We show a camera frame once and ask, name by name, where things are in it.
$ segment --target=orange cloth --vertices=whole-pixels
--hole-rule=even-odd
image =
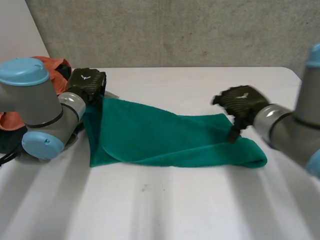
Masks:
[[[45,68],[50,74],[53,87],[57,95],[63,93],[66,90],[67,80],[56,71],[59,65],[70,64],[63,58],[50,58],[46,56],[34,56],[33,58],[39,59],[44,63]],[[0,129],[6,131],[13,131],[24,126],[19,113],[17,112],[0,112]]]

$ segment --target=blue joint cap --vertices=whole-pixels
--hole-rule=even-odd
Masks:
[[[311,48],[305,66],[310,68],[320,68],[320,43],[315,44]]]
[[[11,86],[33,86],[49,79],[42,61],[32,58],[15,58],[0,65],[0,83]]]
[[[23,135],[21,143],[28,154],[45,160],[54,159],[65,148],[60,139],[40,131],[28,131]]]
[[[306,165],[306,170],[313,176],[320,179],[320,149],[316,151]]]

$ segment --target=folded towel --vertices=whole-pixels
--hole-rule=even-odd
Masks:
[[[181,116],[152,106],[104,98],[90,106],[83,123],[90,166],[133,163],[185,168],[236,165],[259,168],[267,158],[244,137],[227,142],[232,126],[224,114]]]

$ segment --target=concrete wall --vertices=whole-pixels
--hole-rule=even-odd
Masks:
[[[320,42],[318,0],[26,0],[73,67],[282,66]]]

